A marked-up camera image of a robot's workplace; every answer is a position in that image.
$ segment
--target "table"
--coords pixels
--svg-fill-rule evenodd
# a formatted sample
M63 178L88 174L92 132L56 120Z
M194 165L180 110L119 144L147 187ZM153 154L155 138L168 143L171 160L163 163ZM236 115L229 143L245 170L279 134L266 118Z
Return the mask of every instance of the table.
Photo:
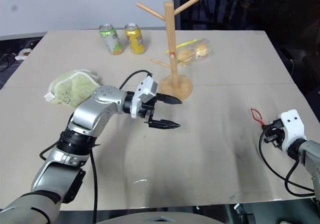
M168 62L166 32L143 31L147 51L110 55L97 30L50 31L0 91L0 207L30 191L43 161L40 151L58 140L72 109L45 101L48 86L60 74L89 69L101 84L119 86L133 71L147 69L159 82L170 74L151 58ZM120 39L125 43L122 31ZM182 105L157 103L154 118L180 128L148 128L142 119L115 115L94 148L98 173L98 209L129 209L290 200L284 183L263 164L257 151L259 124L297 109L310 140L320 141L320 124L263 31L177 31L176 41L206 37L213 55L179 67L193 83ZM124 87L133 91L144 75ZM266 159L285 175L293 161L271 144ZM93 177L88 162L82 187L62 210L92 210ZM299 166L292 180L312 187Z

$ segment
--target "red string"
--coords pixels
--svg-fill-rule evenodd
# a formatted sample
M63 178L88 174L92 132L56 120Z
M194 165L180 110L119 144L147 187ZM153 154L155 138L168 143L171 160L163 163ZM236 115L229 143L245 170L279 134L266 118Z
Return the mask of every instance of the red string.
M261 124L261 126L264 126L265 123L262 119L262 115L261 113L257 110L257 109L254 109L254 108L251 108L251 114L252 114L252 118L257 121L258 123Z

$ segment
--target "yellow straw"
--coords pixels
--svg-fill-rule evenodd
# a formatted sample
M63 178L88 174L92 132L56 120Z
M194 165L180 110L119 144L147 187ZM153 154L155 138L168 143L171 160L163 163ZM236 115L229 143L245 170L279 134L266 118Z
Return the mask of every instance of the yellow straw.
M179 45L176 45L175 48L181 48L181 47L183 47L183 46L190 45L190 44L195 43L195 42L197 42L197 41L200 41L200 40L202 40L202 39L203 39L203 38L194 39L194 40L189 40L189 41L183 42L183 43L181 43L181 44L179 44Z

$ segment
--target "aluminum can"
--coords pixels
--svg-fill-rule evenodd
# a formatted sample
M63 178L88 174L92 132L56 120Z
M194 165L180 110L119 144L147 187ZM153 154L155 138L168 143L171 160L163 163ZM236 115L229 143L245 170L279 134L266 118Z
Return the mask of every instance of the aluminum can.
M140 28L135 23L129 23L124 27L125 36L129 42L131 51L134 54L142 54L145 52L144 39Z
M119 55L124 51L117 31L111 24L103 24L99 26L99 32L111 54Z

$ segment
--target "green towel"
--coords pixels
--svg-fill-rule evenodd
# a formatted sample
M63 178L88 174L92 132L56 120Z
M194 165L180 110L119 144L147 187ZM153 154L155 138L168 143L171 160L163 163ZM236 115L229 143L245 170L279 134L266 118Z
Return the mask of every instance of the green towel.
M73 70L62 74L55 79L44 96L50 103L61 103L71 108L76 108L88 99L100 85L98 77L86 69Z

